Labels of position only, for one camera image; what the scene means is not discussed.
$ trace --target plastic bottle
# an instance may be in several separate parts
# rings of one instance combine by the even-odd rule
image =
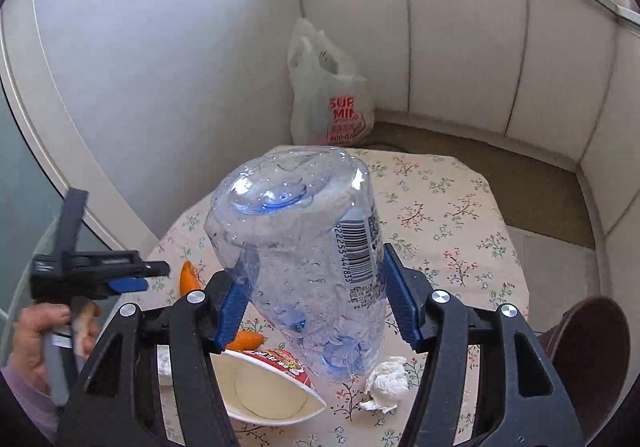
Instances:
[[[374,366],[385,321],[382,236],[367,166],[335,147],[251,160],[213,194],[218,259],[318,377]]]

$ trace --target carrot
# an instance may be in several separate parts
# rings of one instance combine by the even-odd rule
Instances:
[[[180,271],[180,297],[189,293],[191,290],[200,290],[200,283],[196,278],[196,273],[191,261],[185,261]]]
[[[226,349],[232,351],[256,350],[263,342],[263,335],[251,330],[240,330],[236,334],[236,339],[226,345]]]

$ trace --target paper cup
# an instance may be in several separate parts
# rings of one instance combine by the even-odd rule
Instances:
[[[271,427],[307,420],[326,408],[305,370],[289,351],[223,351],[211,355],[226,412]]]

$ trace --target plastic bag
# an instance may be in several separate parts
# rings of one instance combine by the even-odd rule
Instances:
[[[298,19],[287,53],[296,145],[347,145],[373,129],[367,81],[353,60],[306,19]]]

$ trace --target floral tablecloth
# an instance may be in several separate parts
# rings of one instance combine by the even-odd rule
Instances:
[[[392,243],[406,267],[424,272],[431,284],[444,288],[467,305],[495,309],[504,302],[527,316],[529,292],[515,249],[487,181],[457,159],[435,155],[351,149],[369,167],[385,242]],[[196,267],[205,286],[221,270],[204,231],[210,195],[187,210],[162,238],[149,260],[164,260],[169,278],[152,279],[144,293],[124,295],[121,303],[136,302],[142,309],[169,305],[178,297],[183,262]],[[263,348],[285,348],[283,336],[250,304],[242,328],[267,337]],[[398,444],[413,404],[425,355],[416,355],[399,335],[391,309],[387,310],[380,361],[390,355],[407,358],[410,392],[388,414],[364,411],[364,377],[350,383],[314,381],[327,409],[313,419],[290,427],[260,427],[233,420],[244,446]],[[479,348],[468,350],[463,404],[456,442],[469,438],[478,390]],[[162,388],[162,407],[168,437],[184,443],[171,387]]]

